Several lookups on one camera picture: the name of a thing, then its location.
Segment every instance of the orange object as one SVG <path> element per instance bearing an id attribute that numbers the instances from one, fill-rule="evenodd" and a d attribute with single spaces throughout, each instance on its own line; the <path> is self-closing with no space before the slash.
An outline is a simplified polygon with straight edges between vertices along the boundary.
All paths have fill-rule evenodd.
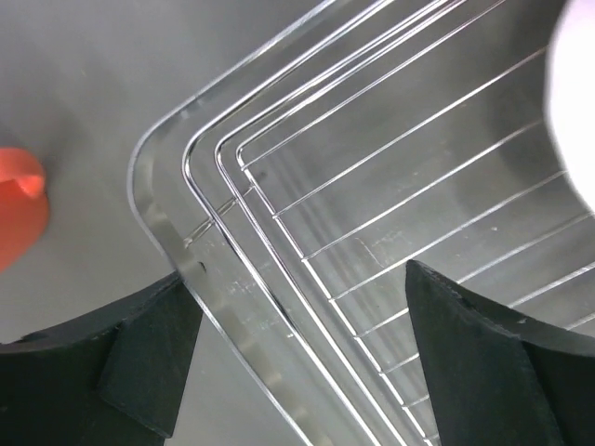
<path id="1" fill-rule="evenodd" d="M 0 271 L 43 233 L 49 218 L 46 174 L 23 149 L 0 148 Z"/>

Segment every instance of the gray surface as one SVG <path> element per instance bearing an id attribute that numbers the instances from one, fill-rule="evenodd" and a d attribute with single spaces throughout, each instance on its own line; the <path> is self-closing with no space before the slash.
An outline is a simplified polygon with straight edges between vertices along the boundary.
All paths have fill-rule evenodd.
<path id="1" fill-rule="evenodd" d="M 0 145 L 38 155 L 50 225 L 0 275 L 0 342 L 69 320 L 169 271 L 132 217 L 126 165 L 161 115 L 315 2 L 7 0 Z M 298 444 L 205 323 L 172 445 Z"/>

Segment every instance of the chrome wire rack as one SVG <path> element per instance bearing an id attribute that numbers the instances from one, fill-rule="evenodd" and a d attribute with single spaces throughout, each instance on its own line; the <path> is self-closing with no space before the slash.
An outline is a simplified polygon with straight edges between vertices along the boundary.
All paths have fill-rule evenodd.
<path id="1" fill-rule="evenodd" d="M 327 0 L 137 146 L 139 221 L 305 444 L 440 444 L 411 258 L 595 334 L 595 225 L 542 122 L 562 4 Z"/>

